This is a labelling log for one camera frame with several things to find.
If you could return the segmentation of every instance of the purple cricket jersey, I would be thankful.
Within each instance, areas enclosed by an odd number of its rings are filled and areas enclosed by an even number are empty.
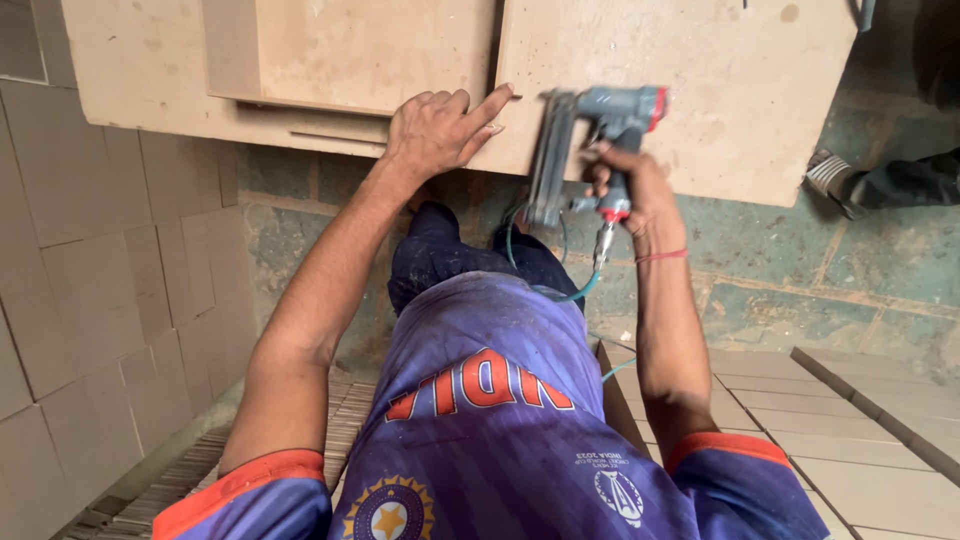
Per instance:
[[[667,460],[604,424],[583,314],[470,272],[394,328],[335,509],[323,460],[258,458],[155,521],[155,538],[778,538],[829,531],[783,452],[695,433]]]

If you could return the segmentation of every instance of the pneumatic nail gun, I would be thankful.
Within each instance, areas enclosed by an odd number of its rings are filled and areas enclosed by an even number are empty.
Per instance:
[[[603,217],[593,249],[593,272],[598,273],[610,255],[614,226],[630,215],[629,184],[622,171],[613,170],[607,183],[609,190],[602,198],[564,197],[564,170],[574,121],[578,116],[592,120],[589,142],[607,139],[617,148],[637,153],[643,136],[666,115],[667,88],[593,86],[580,94],[553,89],[540,96],[546,100],[546,108],[525,219],[527,223],[556,227],[562,209],[596,209]]]

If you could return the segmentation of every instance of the red thread bracelet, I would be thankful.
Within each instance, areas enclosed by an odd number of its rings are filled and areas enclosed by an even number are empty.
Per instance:
[[[684,258],[684,257],[686,257],[686,248],[683,248],[680,251],[672,251],[669,253],[658,253],[656,255],[648,255],[646,257],[637,257],[636,263],[640,264],[642,262],[647,262],[648,260],[657,260],[660,258]]]

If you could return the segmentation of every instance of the bcci logo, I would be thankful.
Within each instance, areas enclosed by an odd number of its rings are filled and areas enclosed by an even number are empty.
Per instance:
[[[593,487],[607,506],[620,514],[627,523],[640,528],[643,501],[630,479],[617,471],[597,471],[593,476]]]
[[[380,479],[350,505],[343,540],[430,540],[434,521],[426,485],[397,475]]]

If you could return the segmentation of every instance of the stone floor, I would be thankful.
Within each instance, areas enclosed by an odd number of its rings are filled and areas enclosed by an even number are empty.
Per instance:
[[[915,3],[879,4],[875,29],[854,45],[820,141],[862,168],[960,145],[956,118],[912,97],[909,60],[902,58],[909,38],[902,47],[891,44],[903,41],[905,30],[890,25],[911,20]],[[254,145],[243,146],[241,154],[241,201],[264,324],[372,160]],[[465,242],[486,246],[525,179],[462,170],[431,182],[457,214]],[[710,347],[789,351],[808,345],[895,356],[940,383],[960,385],[960,209],[887,210],[849,222],[804,189],[790,209],[690,196],[678,202]],[[568,218],[566,267],[577,283],[590,273],[597,219]],[[377,256],[340,344],[338,378],[374,381],[378,375],[396,320],[386,297],[390,255],[408,222],[409,215],[398,219]],[[535,234],[562,250],[559,232]],[[636,276],[629,244],[623,235],[618,241],[613,264],[588,296],[587,318],[593,331],[632,339]]]

